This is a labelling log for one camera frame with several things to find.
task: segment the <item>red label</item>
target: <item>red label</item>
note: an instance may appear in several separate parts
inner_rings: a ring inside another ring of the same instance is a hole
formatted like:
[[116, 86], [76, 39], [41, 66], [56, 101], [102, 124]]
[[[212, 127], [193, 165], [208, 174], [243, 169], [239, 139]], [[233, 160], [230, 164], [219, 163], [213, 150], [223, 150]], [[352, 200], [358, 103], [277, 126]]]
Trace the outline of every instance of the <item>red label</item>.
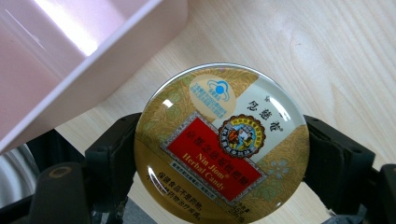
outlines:
[[217, 134], [199, 118], [167, 149], [229, 202], [262, 177], [248, 161], [225, 154]]

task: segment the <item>round tin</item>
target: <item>round tin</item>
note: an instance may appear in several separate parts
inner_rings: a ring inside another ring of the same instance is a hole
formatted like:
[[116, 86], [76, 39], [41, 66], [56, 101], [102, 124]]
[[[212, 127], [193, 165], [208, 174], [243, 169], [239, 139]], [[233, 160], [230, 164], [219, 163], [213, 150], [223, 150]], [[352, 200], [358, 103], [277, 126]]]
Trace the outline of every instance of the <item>round tin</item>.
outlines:
[[249, 223], [301, 183], [308, 129], [290, 97], [245, 66], [212, 63], [169, 80], [136, 128], [139, 176], [166, 210], [193, 223]]

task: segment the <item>pink tray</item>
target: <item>pink tray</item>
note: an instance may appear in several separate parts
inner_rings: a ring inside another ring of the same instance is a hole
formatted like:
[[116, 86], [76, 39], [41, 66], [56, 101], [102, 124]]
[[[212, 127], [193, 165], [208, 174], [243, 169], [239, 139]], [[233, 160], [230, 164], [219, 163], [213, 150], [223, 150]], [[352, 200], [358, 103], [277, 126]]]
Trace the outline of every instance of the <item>pink tray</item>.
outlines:
[[103, 101], [187, 15], [187, 0], [2, 1], [0, 154]]

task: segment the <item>logo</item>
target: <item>logo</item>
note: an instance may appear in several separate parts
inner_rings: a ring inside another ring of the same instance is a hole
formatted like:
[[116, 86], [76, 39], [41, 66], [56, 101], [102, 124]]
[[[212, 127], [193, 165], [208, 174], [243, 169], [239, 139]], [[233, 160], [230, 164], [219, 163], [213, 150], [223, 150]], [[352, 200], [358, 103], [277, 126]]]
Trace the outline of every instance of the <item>logo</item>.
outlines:
[[226, 81], [209, 80], [207, 81], [207, 86], [210, 88], [210, 94], [214, 96], [216, 100], [223, 100], [224, 102], [230, 100], [230, 94], [228, 93], [228, 83]]
[[236, 158], [251, 157], [264, 146], [265, 128], [252, 116], [232, 116], [219, 128], [219, 146]]

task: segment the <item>wooden surface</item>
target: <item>wooden surface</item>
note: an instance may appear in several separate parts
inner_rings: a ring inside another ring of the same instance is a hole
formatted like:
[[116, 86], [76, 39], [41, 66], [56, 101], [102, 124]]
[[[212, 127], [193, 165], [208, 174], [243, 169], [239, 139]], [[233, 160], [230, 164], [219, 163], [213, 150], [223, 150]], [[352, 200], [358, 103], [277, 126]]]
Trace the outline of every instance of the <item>wooden surface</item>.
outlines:
[[[57, 130], [85, 150], [115, 120], [141, 112], [167, 79], [202, 63], [239, 63], [274, 79], [306, 115], [396, 162], [396, 1], [190, 1], [186, 28], [110, 97]], [[130, 196], [159, 223], [164, 212], [135, 177]], [[301, 184], [258, 223], [329, 217]]]

